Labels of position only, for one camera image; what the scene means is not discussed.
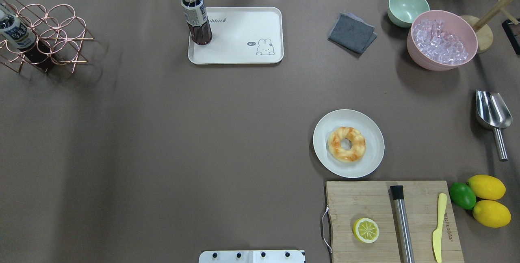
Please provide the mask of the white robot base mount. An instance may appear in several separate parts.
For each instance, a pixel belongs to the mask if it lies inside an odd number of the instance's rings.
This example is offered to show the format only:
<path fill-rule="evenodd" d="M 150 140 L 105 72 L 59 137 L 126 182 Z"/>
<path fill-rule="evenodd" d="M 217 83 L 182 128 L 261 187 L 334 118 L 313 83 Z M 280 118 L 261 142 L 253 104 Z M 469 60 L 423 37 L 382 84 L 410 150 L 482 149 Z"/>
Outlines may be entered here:
<path fill-rule="evenodd" d="M 199 263 L 305 263 L 304 250 L 207 250 Z"/>

